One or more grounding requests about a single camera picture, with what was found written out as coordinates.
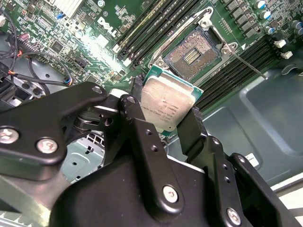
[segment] gray metal panel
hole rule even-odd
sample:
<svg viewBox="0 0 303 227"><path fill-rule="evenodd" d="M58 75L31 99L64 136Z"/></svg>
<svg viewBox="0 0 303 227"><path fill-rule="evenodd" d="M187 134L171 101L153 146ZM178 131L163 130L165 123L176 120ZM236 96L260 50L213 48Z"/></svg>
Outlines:
<svg viewBox="0 0 303 227"><path fill-rule="evenodd" d="M204 124L225 153L253 153L269 185L303 172L303 78L269 70L209 113Z"/></svg>

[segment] heatsink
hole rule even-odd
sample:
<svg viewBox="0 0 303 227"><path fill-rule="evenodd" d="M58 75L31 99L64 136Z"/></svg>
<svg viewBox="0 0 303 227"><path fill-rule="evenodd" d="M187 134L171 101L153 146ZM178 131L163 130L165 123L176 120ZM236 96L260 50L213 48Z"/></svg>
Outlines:
<svg viewBox="0 0 303 227"><path fill-rule="evenodd" d="M72 18L83 2L84 0L56 0L54 5L67 17Z"/></svg>

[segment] capacitor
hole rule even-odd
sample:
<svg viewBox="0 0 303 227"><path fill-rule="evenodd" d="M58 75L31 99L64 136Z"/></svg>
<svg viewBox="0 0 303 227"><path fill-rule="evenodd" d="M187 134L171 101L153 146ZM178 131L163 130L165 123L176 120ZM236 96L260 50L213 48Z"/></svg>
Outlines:
<svg viewBox="0 0 303 227"><path fill-rule="evenodd" d="M30 38L30 34L29 33L23 33L23 34L19 35L19 40L21 42L24 42L24 41L28 40L29 38Z"/></svg>
<svg viewBox="0 0 303 227"><path fill-rule="evenodd" d="M300 29L300 28L302 28L303 27L303 24L302 24L302 22L300 22L300 21L298 21L298 20L294 20L293 22L292 22L292 28L295 28L295 29Z"/></svg>
<svg viewBox="0 0 303 227"><path fill-rule="evenodd" d="M300 28L299 30L296 29L294 32L295 32L297 35L303 35L303 28Z"/></svg>
<svg viewBox="0 0 303 227"><path fill-rule="evenodd" d="M270 11L264 10L264 11L262 11L262 12L260 13L260 18L261 18L261 19L267 20L268 18L270 18L270 16L271 16Z"/></svg>
<svg viewBox="0 0 303 227"><path fill-rule="evenodd" d="M0 27L3 27L5 25L5 17L3 15L0 15Z"/></svg>
<svg viewBox="0 0 303 227"><path fill-rule="evenodd" d="M75 33L75 37L76 37L77 39L81 39L83 36L84 36L84 33L83 33L82 31L77 31L77 32Z"/></svg>
<svg viewBox="0 0 303 227"><path fill-rule="evenodd" d="M273 27L268 27L267 26L264 31L265 31L266 34L271 35L271 34L274 33L275 29Z"/></svg>
<svg viewBox="0 0 303 227"><path fill-rule="evenodd" d="M265 7L265 1L258 0L255 2L254 7L256 9L263 9Z"/></svg>
<svg viewBox="0 0 303 227"><path fill-rule="evenodd" d="M99 0L98 1L98 6L101 7L101 8L104 7L105 6L104 0Z"/></svg>

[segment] black cable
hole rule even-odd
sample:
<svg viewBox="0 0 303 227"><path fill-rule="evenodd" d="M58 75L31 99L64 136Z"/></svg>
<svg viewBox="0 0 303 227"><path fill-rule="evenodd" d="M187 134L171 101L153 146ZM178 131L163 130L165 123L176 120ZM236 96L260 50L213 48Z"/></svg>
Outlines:
<svg viewBox="0 0 303 227"><path fill-rule="evenodd" d="M18 55L18 37L17 37L17 29L16 29L16 26L14 24L14 21L13 19L10 17L10 15L1 10L0 9L0 13L2 13L10 22L12 28L13 28L13 33L14 33L14 43L15 43L15 46L14 46L14 55L13 55L13 62L12 64L10 65L9 67L9 70L13 71L14 67L15 67L15 64L16 64L16 61L17 61L17 55Z"/></svg>
<svg viewBox="0 0 303 227"><path fill-rule="evenodd" d="M67 84L59 81L53 81L53 80L44 80L44 79L36 79L33 77L28 77L22 74L10 74L13 77L16 77L21 80L26 80L30 82L35 82L35 83L42 83L42 84L52 84L52 85L57 85L57 86L62 86L62 87L68 87Z"/></svg>
<svg viewBox="0 0 303 227"><path fill-rule="evenodd" d="M27 52L27 53L22 54L20 56L20 58L24 58L24 57L29 56L29 55L46 55L46 56L49 56L49 57L55 59L64 68L64 70L67 73L67 76L69 77L69 79L72 79L71 74L68 71L67 67L58 58L56 58L55 56L53 56L53 55L51 55L49 53L44 53L44 52Z"/></svg>
<svg viewBox="0 0 303 227"><path fill-rule="evenodd" d="M35 73L35 71L34 71L34 68L33 68L33 59L28 59L28 68L29 68L29 71L30 71L30 73L33 75L33 77L34 78L36 78L36 79L40 79L39 77L38 77L38 75ZM51 94L51 92L49 91L49 89L48 89L48 87L47 87L47 85L46 84L43 84L43 83L39 83L40 84L40 86L42 87L42 89L44 90L44 92L45 92L45 95L50 95Z"/></svg>

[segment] cable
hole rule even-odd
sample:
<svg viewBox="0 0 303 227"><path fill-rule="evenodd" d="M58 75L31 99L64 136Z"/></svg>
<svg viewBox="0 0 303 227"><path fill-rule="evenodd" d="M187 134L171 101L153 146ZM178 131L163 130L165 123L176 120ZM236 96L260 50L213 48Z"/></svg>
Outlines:
<svg viewBox="0 0 303 227"><path fill-rule="evenodd" d="M72 77L71 77L71 74L68 71L67 67L58 58L56 58L55 56L53 56L53 55L51 55L49 53L44 53L44 52L27 52L27 53L24 53L23 55L21 55L20 58L24 58L24 57L29 56L29 55L45 55L45 56L49 56L49 57L55 59L64 68L65 72L67 73L67 76L69 77L67 79L67 81L71 81L72 82Z"/></svg>
<svg viewBox="0 0 303 227"><path fill-rule="evenodd" d="M165 140L161 140L162 143L164 143L166 145L166 154L169 154L169 144L168 142L166 142Z"/></svg>
<svg viewBox="0 0 303 227"><path fill-rule="evenodd" d="M42 84L52 84L52 85L57 85L57 86L62 86L62 87L68 87L67 84L65 84L64 82L59 82L59 81L53 81L53 80L44 80L44 79L36 79L33 77L28 77L22 74L18 74L18 73L9 73L11 76L16 77L18 79L21 80L26 80L26 81L31 81L31 82L35 82L35 83L42 83Z"/></svg>
<svg viewBox="0 0 303 227"><path fill-rule="evenodd" d="M16 61L17 61L17 55L18 55L18 35L17 35L17 29L16 29L16 26L14 24L13 19L10 17L10 15L7 12L3 11L2 9L0 9L0 13L2 13L9 20L9 22L10 22L12 28L13 28L14 39L15 39L14 43L15 43L15 45L14 45L14 48L13 48L13 62L12 62L12 64L9 67L9 70L13 70L14 67L15 67L15 64L16 64ZM12 57L11 55L9 57L8 56L4 56L3 59L5 59L5 58L11 58L11 57Z"/></svg>
<svg viewBox="0 0 303 227"><path fill-rule="evenodd" d="M35 71L34 71L34 68L33 68L33 59L31 59L31 58L28 59L28 68L29 68L29 71L30 71L30 73L33 75L34 78L40 79L40 78L38 77L38 75L37 75L37 74L35 73ZM47 85L45 85L44 83L39 83L39 84L40 84L40 86L42 87L42 89L44 90L45 95L50 95L50 94L51 94L51 92L49 91Z"/></svg>

